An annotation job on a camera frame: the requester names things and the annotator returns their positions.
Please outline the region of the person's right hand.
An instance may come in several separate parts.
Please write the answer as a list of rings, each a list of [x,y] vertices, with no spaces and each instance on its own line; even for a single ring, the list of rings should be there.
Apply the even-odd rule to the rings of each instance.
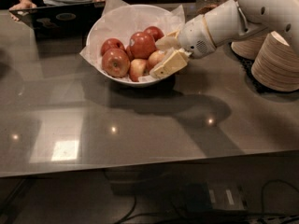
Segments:
[[[12,14],[13,10],[35,8],[35,7],[36,7],[36,4],[34,4],[31,0],[21,0],[18,4],[12,6],[8,11],[10,13],[12,20],[19,21],[19,19],[15,15]]]

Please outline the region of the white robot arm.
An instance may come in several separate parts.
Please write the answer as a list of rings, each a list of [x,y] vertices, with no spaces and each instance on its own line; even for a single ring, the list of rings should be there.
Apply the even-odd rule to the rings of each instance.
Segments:
[[[193,57],[200,59],[226,42],[275,31],[299,53],[299,0],[228,0],[187,21],[172,36],[156,42],[166,51],[150,70],[155,78],[173,75]]]

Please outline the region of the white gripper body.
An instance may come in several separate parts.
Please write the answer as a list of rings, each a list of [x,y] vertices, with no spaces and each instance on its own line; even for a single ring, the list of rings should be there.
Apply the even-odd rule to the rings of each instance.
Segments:
[[[195,59],[203,58],[216,50],[204,15],[185,23],[178,33],[178,42]]]

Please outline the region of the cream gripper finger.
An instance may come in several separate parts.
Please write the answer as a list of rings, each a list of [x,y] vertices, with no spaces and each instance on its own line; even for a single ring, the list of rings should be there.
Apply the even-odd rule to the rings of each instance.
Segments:
[[[171,48],[179,49],[180,44],[178,42],[178,34],[179,34],[179,30],[176,30],[158,39],[155,42],[157,49],[161,49],[161,50],[167,50]]]
[[[149,74],[154,78],[163,79],[183,69],[189,61],[191,54],[185,49],[169,49],[164,58],[157,63]]]

